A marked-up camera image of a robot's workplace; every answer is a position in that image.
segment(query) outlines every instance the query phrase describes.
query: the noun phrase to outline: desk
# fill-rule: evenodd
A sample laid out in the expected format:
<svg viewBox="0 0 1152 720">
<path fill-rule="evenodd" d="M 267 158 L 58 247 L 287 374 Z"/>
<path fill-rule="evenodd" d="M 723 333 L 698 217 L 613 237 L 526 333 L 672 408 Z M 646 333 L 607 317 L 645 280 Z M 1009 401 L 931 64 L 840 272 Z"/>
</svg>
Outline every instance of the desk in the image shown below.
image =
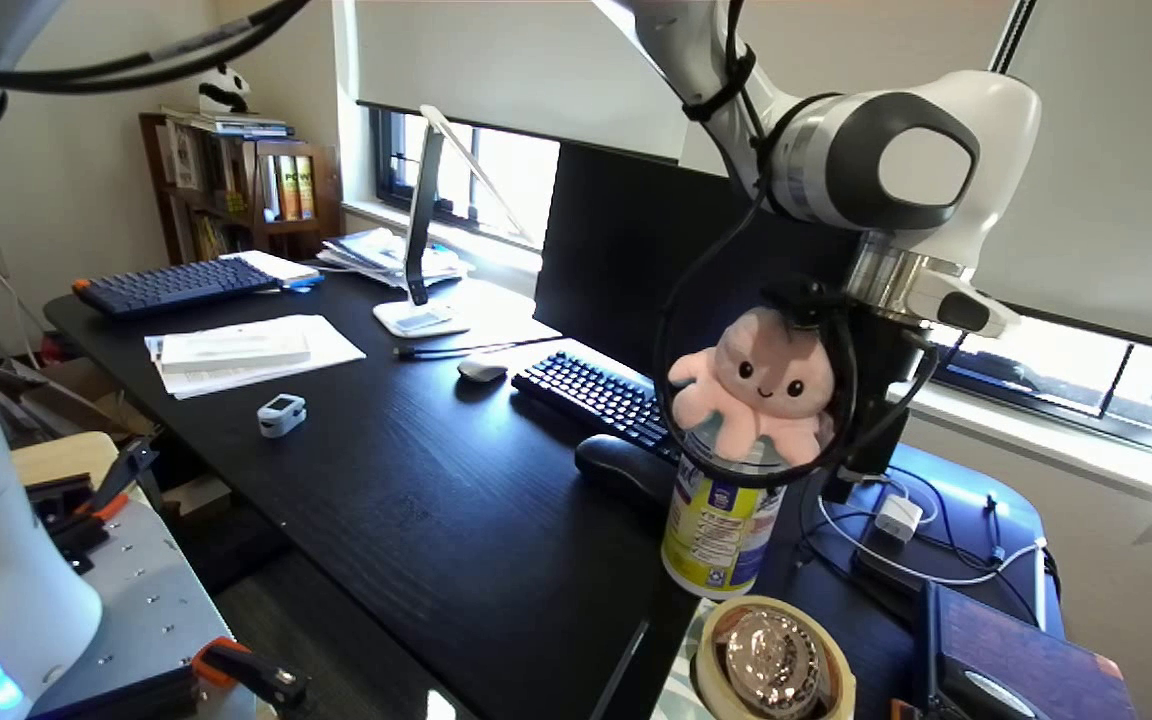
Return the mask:
<svg viewBox="0 0 1152 720">
<path fill-rule="evenodd" d="M 456 391 L 448 360 L 393 360 L 374 299 L 381 288 L 331 276 L 316 296 L 207 302 L 145 326 L 73 296 L 47 320 L 476 712 L 588 715 L 640 620 L 652 630 L 633 695 L 646 706 L 696 609 L 656 558 L 659 529 L 574 478 L 573 424 L 519 420 L 506 388 Z M 329 317 L 367 360 L 180 404 L 141 348 L 145 333 L 282 312 Z M 313 420 L 260 445 L 250 412 L 280 388 Z"/>
</svg>

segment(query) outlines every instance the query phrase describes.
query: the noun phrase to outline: keyboard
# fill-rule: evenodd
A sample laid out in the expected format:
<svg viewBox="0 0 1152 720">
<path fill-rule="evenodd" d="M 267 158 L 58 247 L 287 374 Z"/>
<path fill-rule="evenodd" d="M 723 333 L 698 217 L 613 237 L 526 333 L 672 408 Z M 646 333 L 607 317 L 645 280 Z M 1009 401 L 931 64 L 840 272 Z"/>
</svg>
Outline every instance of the keyboard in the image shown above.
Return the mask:
<svg viewBox="0 0 1152 720">
<path fill-rule="evenodd" d="M 260 288 L 280 288 L 280 280 L 242 260 L 198 260 L 104 280 L 73 280 L 73 291 L 104 317 L 146 317 Z"/>
<path fill-rule="evenodd" d="M 645 374 L 552 353 L 517 373 L 510 382 L 549 408 L 573 412 L 601 433 L 614 433 L 664 458 L 674 458 L 674 445 Z"/>
</svg>

